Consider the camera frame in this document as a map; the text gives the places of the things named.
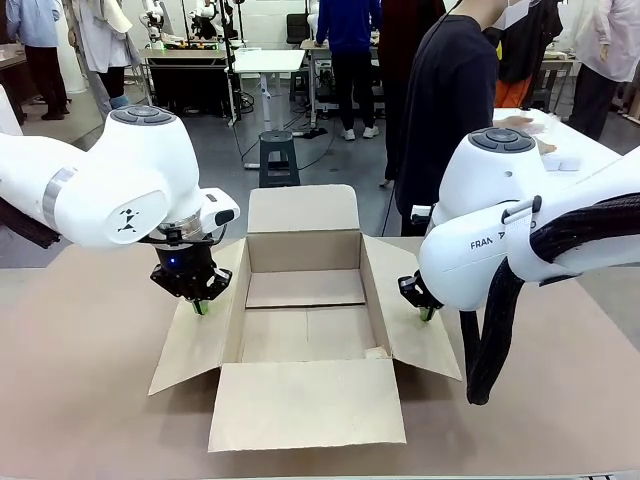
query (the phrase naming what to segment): workbench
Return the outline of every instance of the workbench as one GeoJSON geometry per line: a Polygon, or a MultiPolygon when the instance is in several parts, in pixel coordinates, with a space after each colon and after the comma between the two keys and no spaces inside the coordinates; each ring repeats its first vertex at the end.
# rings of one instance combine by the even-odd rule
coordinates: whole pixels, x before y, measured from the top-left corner
{"type": "MultiPolygon", "coordinates": [[[[238,75],[256,73],[260,75],[260,92],[262,95],[262,115],[264,118],[264,131],[273,130],[271,121],[271,98],[269,92],[268,75],[275,77],[276,97],[282,96],[280,86],[280,75],[300,70],[304,53],[299,50],[248,50],[238,53],[233,66],[238,75]]],[[[282,102],[277,102],[279,106],[278,119],[276,120],[276,130],[284,128],[284,114],[282,112],[282,102]]]]}
{"type": "Polygon", "coordinates": [[[5,92],[13,109],[13,113],[16,116],[16,120],[18,120],[19,125],[22,125],[25,119],[22,105],[20,105],[20,102],[15,98],[11,88],[6,85],[7,82],[5,82],[3,75],[5,70],[27,62],[27,56],[24,54],[24,51],[18,50],[18,47],[16,44],[0,45],[0,85],[5,87],[5,92]]]}
{"type": "Polygon", "coordinates": [[[180,88],[180,85],[175,76],[171,78],[164,78],[164,74],[169,74],[171,71],[187,70],[190,75],[180,76],[180,80],[188,82],[188,86],[183,88],[185,94],[193,94],[198,91],[209,91],[209,94],[220,94],[220,90],[224,91],[224,101],[229,102],[229,112],[221,112],[222,114],[229,113],[234,114],[235,108],[233,103],[233,95],[231,93],[231,85],[228,81],[227,75],[224,73],[227,68],[227,53],[225,50],[154,50],[154,49],[140,49],[140,57],[142,58],[142,74],[145,86],[145,94],[149,105],[153,105],[151,99],[151,77],[154,77],[154,88],[156,95],[161,98],[160,103],[164,104],[169,100],[172,95],[172,91],[180,88]],[[196,78],[196,72],[219,71],[220,74],[224,74],[224,82],[212,82],[207,78],[196,78]]]}
{"type": "Polygon", "coordinates": [[[540,110],[526,112],[517,108],[497,108],[494,110],[494,120],[502,120],[514,115],[524,115],[532,118],[534,124],[544,126],[544,132],[534,136],[558,148],[556,152],[549,154],[550,156],[582,159],[579,171],[551,173],[554,181],[560,185],[568,186],[576,183],[620,158],[620,155],[613,150],[565,125],[559,118],[547,115],[540,110]]]}
{"type": "MultiPolygon", "coordinates": [[[[317,98],[317,62],[331,60],[331,51],[328,45],[318,47],[313,40],[305,40],[300,44],[300,48],[307,52],[309,58],[309,97],[311,103],[311,128],[318,125],[318,110],[328,111],[339,108],[337,103],[319,102],[317,98]]],[[[378,47],[371,47],[371,60],[378,59],[378,47]]],[[[384,109],[384,102],[376,102],[375,109],[384,109]]]]}
{"type": "MultiPolygon", "coordinates": [[[[385,240],[414,253],[421,243],[385,240]]],[[[467,404],[465,383],[397,362],[407,445],[209,454],[219,371],[147,396],[177,303],[149,280],[156,263],[149,246],[71,246],[0,314],[0,476],[530,477],[640,469],[640,354],[573,280],[525,287],[510,356],[484,407],[467,404]]],[[[445,309],[442,318],[464,365],[458,314],[445,309]]]]}
{"type": "Polygon", "coordinates": [[[575,59],[566,58],[566,59],[544,59],[542,65],[540,67],[541,75],[536,79],[536,89],[546,89],[548,90],[548,103],[549,103],[549,111],[556,113],[558,110],[558,105],[560,104],[560,99],[562,98],[562,94],[564,93],[564,89],[567,86],[567,81],[571,76],[574,68],[579,66],[580,62],[575,59]],[[560,90],[558,91],[558,96],[556,98],[555,105],[551,108],[551,95],[553,92],[553,86],[555,85],[556,80],[558,79],[558,75],[562,76],[562,83],[560,84],[560,90]]]}

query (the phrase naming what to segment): open cardboard box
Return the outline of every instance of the open cardboard box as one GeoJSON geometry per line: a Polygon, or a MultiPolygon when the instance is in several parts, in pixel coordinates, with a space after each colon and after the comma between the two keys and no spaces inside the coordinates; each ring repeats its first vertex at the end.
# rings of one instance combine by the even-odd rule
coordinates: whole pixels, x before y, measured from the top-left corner
{"type": "Polygon", "coordinates": [[[440,317],[397,279],[414,255],[360,232],[343,185],[254,190],[205,316],[180,302],[149,394],[222,367],[209,451],[406,443],[393,360],[460,380],[440,317]]]}

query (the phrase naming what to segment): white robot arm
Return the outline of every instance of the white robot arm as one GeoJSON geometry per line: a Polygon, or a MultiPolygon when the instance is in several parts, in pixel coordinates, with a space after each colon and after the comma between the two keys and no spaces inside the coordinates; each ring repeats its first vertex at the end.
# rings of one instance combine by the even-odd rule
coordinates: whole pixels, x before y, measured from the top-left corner
{"type": "Polygon", "coordinates": [[[207,28],[210,23],[215,31],[215,36],[223,38],[225,36],[225,28],[222,22],[222,16],[226,25],[231,25],[233,21],[233,7],[228,2],[223,2],[224,9],[222,15],[219,15],[219,0],[196,0],[196,8],[189,12],[189,17],[193,20],[192,30],[195,36],[209,40],[213,37],[213,31],[207,28]]]}
{"type": "Polygon", "coordinates": [[[162,50],[162,27],[164,26],[164,11],[159,0],[143,0],[144,12],[139,16],[140,23],[147,29],[151,48],[162,50]]]}
{"type": "Polygon", "coordinates": [[[198,186],[189,135],[174,115],[115,110],[86,153],[4,134],[0,149],[0,197],[29,217],[88,248],[153,244],[160,265],[152,279],[197,308],[228,285],[231,273],[211,258],[212,232],[240,209],[222,190],[198,186]]]}
{"type": "Polygon", "coordinates": [[[477,326],[465,337],[471,403],[488,401],[525,282],[546,285],[640,262],[639,162],[637,149],[562,187],[526,134],[487,129],[456,150],[420,250],[420,271],[399,284],[426,318],[442,306],[465,312],[463,332],[475,318],[471,312],[487,302],[482,339],[477,326]]]}

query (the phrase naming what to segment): cable bundle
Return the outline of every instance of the cable bundle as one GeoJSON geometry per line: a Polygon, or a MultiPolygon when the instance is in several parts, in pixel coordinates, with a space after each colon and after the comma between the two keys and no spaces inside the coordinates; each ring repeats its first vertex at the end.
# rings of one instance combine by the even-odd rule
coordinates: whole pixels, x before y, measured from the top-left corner
{"type": "MultiPolygon", "coordinates": [[[[531,234],[533,251],[547,263],[585,243],[640,235],[640,194],[626,195],[566,213],[531,234]]],[[[467,371],[467,400],[485,405],[509,355],[516,305],[524,281],[508,259],[489,289],[482,337],[475,312],[460,312],[467,371]]]]}

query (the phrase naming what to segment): black stool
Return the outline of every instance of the black stool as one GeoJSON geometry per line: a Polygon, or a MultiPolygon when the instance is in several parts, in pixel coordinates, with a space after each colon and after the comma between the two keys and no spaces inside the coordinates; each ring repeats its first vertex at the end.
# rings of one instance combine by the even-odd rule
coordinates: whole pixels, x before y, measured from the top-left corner
{"type": "Polygon", "coordinates": [[[274,130],[260,134],[260,188],[298,187],[300,175],[291,132],[274,130]],[[279,159],[270,160],[271,154],[279,159]]]}

